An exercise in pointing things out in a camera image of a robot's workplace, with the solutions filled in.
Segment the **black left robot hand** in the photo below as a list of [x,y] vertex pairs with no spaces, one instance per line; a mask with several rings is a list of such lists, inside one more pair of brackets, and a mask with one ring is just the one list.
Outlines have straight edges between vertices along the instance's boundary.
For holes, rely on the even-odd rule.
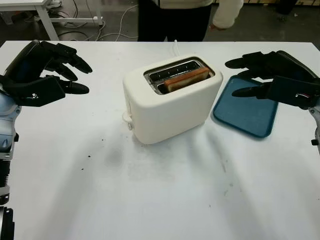
[[87,86],[76,82],[78,77],[66,64],[85,74],[93,71],[88,63],[77,55],[76,49],[61,43],[33,40],[14,58],[6,68],[4,76],[15,84],[30,84],[44,79],[41,74],[46,70],[58,74],[47,77],[56,80],[66,94],[89,93]]

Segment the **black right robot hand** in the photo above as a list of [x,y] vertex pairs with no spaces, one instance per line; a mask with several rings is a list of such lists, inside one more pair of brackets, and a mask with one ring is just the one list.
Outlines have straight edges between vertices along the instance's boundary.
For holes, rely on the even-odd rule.
[[244,54],[227,61],[225,66],[245,69],[237,74],[240,78],[269,80],[256,87],[236,90],[234,97],[256,97],[300,107],[313,107],[320,98],[320,78],[283,50]]

